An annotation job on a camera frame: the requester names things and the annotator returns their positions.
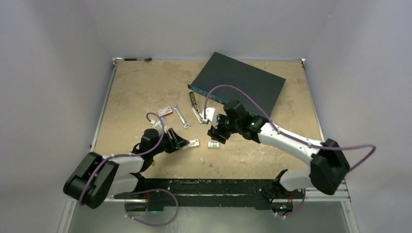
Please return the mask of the white staple box tray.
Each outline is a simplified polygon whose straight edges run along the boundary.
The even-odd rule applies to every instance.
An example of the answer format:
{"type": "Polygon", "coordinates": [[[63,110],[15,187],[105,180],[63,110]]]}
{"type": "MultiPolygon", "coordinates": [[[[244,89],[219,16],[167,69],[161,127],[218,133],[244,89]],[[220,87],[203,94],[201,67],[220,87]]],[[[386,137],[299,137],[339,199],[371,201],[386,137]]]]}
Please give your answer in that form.
{"type": "Polygon", "coordinates": [[[209,141],[207,147],[211,149],[217,149],[220,148],[220,143],[215,141],[209,141]]]}

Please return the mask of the white staple box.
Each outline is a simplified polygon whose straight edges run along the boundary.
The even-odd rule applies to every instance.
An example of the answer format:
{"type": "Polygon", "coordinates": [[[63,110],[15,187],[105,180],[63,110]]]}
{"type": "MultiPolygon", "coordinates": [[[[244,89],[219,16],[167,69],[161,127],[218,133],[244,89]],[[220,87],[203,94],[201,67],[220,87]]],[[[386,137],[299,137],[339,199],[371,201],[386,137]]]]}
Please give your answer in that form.
{"type": "Polygon", "coordinates": [[[190,140],[189,144],[187,145],[187,148],[195,148],[200,146],[200,142],[198,139],[190,140]]]}

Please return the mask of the green and white stapler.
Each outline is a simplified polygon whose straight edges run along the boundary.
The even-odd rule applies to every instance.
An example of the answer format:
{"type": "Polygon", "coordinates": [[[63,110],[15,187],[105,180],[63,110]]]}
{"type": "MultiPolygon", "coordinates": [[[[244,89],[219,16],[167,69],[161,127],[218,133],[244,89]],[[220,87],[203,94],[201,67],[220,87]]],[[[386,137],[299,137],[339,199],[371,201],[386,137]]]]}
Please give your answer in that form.
{"type": "Polygon", "coordinates": [[[207,123],[207,122],[202,118],[201,111],[200,111],[200,109],[199,109],[199,107],[198,107],[198,105],[197,105],[197,102],[196,102],[196,99],[195,99],[195,95],[194,95],[194,92],[193,92],[192,90],[189,91],[189,98],[190,98],[190,102],[191,102],[191,105],[192,105],[192,110],[193,110],[196,118],[198,119],[198,121],[199,121],[201,124],[207,123]]]}

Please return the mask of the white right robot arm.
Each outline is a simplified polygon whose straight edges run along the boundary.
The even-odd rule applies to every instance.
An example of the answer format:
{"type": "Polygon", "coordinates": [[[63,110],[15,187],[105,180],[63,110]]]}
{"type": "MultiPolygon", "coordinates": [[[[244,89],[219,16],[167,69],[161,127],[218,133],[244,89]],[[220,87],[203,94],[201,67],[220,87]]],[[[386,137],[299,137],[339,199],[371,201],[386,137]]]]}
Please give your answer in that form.
{"type": "Polygon", "coordinates": [[[298,170],[282,170],[273,180],[272,189],[283,198],[292,191],[315,188],[326,195],[334,195],[350,170],[338,143],[312,140],[272,125],[263,116],[251,116],[237,100],[226,103],[225,113],[206,108],[202,119],[211,123],[207,134],[212,140],[225,144],[232,134],[238,133],[246,140],[278,148],[307,165],[298,170]]]}

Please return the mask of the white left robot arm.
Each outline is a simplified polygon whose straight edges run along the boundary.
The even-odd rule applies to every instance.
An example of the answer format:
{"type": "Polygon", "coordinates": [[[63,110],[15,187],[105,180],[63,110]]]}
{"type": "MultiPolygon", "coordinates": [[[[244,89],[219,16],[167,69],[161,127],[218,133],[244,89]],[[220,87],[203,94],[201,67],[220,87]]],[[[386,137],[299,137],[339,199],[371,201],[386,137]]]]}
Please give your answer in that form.
{"type": "Polygon", "coordinates": [[[91,209],[107,197],[127,193],[134,199],[143,196],[145,185],[137,175],[144,172],[160,153],[173,153],[190,142],[173,129],[146,129],[138,144],[128,154],[102,156],[89,152],[76,167],[63,187],[64,194],[91,209]]]}

